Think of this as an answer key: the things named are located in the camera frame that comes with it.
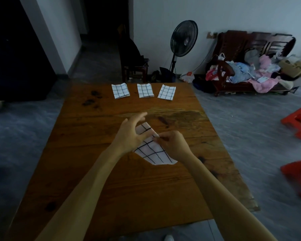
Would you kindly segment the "dark cloth heap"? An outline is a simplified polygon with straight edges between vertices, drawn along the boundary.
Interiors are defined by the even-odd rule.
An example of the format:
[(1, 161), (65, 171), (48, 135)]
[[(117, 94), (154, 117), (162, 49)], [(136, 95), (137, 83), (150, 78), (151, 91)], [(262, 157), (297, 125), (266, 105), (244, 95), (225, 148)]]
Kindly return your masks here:
[(213, 83), (211, 81), (207, 81), (205, 79), (205, 75), (203, 75), (203, 74), (195, 74), (194, 80), (192, 83), (196, 89), (198, 89), (204, 93), (213, 94), (213, 93), (216, 93), (216, 91), (217, 91), (215, 86), (213, 85)]

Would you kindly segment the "folded white checked cloth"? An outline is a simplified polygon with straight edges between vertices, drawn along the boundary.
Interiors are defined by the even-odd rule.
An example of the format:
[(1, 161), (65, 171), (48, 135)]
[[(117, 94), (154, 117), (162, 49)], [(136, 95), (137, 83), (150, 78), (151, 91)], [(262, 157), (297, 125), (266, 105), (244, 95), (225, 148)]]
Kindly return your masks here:
[(157, 98), (172, 101), (176, 92), (175, 86), (162, 85)]
[(154, 97), (153, 89), (150, 83), (137, 84), (137, 90), (138, 90), (139, 98)]
[(124, 98), (124, 97), (129, 97), (130, 92), (128, 90), (127, 84), (122, 83), (120, 85), (111, 85), (112, 86), (112, 91), (114, 94), (115, 99), (119, 98)]

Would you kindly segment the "brown paper bag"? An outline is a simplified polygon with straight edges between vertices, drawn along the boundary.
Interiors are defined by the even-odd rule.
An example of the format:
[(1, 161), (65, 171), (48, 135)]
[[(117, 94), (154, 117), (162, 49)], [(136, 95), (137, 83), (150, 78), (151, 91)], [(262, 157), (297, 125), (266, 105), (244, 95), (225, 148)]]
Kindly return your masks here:
[(291, 55), (283, 58), (279, 63), (281, 72), (289, 77), (295, 78), (301, 76), (301, 58)]

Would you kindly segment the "dark wooden bench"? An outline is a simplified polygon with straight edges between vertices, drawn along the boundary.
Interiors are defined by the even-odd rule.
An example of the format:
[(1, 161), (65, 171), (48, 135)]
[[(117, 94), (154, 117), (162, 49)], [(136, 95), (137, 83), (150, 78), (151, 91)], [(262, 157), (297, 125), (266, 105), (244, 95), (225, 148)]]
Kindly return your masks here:
[(232, 84), (226, 82), (228, 76), (233, 76), (233, 69), (226, 61), (244, 62), (245, 53), (249, 50), (257, 50), (259, 56), (275, 55), (287, 56), (296, 44), (296, 38), (289, 34), (272, 34), (266, 32), (252, 32), (228, 30), (217, 36), (213, 56), (223, 53), (223, 61), (212, 58), (211, 65), (217, 65), (218, 81), (212, 81), (216, 91), (215, 97), (222, 93), (256, 93), (253, 85), (249, 82)]

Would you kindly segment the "person's left forearm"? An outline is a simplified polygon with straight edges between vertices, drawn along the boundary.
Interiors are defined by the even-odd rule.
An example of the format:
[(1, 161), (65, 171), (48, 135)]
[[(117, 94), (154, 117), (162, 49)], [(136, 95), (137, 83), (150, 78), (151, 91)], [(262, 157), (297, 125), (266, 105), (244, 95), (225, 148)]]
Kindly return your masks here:
[(35, 241), (83, 241), (107, 178), (129, 151), (114, 145), (104, 150)]

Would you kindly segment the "white and red plastic bag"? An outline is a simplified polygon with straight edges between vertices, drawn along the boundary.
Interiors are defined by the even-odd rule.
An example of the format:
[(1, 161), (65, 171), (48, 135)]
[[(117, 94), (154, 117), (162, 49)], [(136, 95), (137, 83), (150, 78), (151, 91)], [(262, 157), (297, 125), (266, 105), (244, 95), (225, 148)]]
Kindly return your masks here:
[(180, 75), (179, 80), (191, 84), (193, 80), (195, 79), (195, 76), (193, 72), (187, 72), (185, 74)]

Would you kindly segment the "pile of colourful clothes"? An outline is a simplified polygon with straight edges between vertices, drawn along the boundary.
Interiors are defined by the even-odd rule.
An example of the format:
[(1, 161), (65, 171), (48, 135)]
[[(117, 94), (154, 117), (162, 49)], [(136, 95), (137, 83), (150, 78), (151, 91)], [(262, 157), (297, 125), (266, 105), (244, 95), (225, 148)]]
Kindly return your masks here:
[(224, 53), (218, 58), (222, 64), (212, 65), (205, 75), (205, 82), (213, 86), (216, 96), (221, 92), (287, 93), (295, 88), (293, 81), (283, 79), (285, 74), (278, 65), (283, 58), (280, 52), (259, 55), (256, 49), (249, 49), (244, 62), (226, 61)]

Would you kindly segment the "person's right hand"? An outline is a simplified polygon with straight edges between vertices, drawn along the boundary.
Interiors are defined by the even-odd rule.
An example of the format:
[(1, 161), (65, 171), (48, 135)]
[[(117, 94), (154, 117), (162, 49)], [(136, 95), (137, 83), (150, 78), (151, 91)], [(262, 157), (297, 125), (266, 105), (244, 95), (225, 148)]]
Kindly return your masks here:
[(184, 163), (194, 157), (184, 136), (179, 131), (171, 131), (171, 146), (164, 149), (174, 160)]

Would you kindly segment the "dark wooden chair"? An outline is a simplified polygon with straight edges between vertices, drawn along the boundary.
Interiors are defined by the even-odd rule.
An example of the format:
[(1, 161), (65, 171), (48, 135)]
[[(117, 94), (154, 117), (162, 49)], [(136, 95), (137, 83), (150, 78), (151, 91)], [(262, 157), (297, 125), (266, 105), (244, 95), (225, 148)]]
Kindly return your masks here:
[[(121, 39), (122, 36), (128, 36), (126, 32), (126, 28), (124, 24), (120, 24), (117, 28), (117, 32), (118, 32), (118, 48), (119, 48), (119, 41)], [(142, 73), (142, 81), (143, 83), (147, 82), (147, 74), (148, 74), (148, 58), (145, 58), (145, 62), (146, 64), (143, 67), (125, 67), (121, 64), (121, 73), (122, 73), (122, 81), (125, 83), (127, 80), (129, 80), (129, 76), (130, 73), (132, 73), (132, 75), (135, 75), (136, 72), (141, 72)]]

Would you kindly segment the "person's right forearm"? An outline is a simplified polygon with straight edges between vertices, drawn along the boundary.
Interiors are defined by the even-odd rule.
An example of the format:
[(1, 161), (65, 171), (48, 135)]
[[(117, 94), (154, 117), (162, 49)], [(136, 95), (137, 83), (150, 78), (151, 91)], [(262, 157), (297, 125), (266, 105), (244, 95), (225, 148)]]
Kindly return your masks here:
[(194, 154), (183, 154), (181, 162), (195, 180), (225, 241), (277, 241)]

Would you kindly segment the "black bag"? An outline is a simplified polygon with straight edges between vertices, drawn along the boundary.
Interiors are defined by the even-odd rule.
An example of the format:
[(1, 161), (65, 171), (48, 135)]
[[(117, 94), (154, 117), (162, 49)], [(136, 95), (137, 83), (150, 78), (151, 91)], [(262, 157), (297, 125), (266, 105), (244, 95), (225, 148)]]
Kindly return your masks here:
[(122, 36), (119, 41), (121, 64), (125, 67), (143, 67), (146, 62), (135, 43), (128, 37)]

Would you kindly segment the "black standing fan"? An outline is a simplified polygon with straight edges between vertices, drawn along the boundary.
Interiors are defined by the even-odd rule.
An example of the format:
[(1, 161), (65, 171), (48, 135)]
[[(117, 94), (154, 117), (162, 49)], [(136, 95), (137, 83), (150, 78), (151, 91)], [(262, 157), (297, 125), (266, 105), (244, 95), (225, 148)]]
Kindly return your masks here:
[(170, 72), (173, 75), (178, 57), (187, 55), (194, 47), (198, 37), (198, 26), (193, 20), (182, 21), (173, 31), (170, 48), (173, 52)]

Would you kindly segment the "white checked cloth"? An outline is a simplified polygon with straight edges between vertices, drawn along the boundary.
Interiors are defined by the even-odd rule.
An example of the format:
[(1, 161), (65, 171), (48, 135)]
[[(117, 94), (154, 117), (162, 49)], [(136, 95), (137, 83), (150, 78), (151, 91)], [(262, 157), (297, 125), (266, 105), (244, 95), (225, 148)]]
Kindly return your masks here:
[(138, 90), (139, 98), (154, 97), (153, 89), (150, 83), (137, 84), (137, 90)]
[(162, 85), (157, 98), (172, 101), (176, 92), (175, 86)]
[(135, 131), (138, 135), (145, 132), (152, 132), (152, 136), (142, 141), (142, 143), (133, 150), (134, 153), (152, 165), (174, 165), (177, 163), (176, 160), (172, 159), (166, 153), (162, 146), (153, 141), (155, 137), (159, 136), (147, 122), (137, 126)]
[(111, 85), (112, 86), (112, 91), (114, 94), (115, 99), (119, 98), (124, 98), (124, 97), (129, 97), (130, 92), (128, 90), (127, 84), (122, 83), (120, 85)]

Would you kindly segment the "person's left hand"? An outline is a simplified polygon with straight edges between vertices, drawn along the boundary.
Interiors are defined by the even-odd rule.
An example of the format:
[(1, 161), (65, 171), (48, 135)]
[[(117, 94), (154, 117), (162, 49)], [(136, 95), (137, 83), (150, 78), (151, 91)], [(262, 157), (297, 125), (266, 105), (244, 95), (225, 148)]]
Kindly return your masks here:
[(128, 120), (126, 118), (122, 123), (121, 126), (111, 144), (112, 148), (116, 152), (119, 157), (122, 157), (124, 154), (136, 149), (142, 141), (147, 138), (127, 138), (125, 136), (125, 122)]

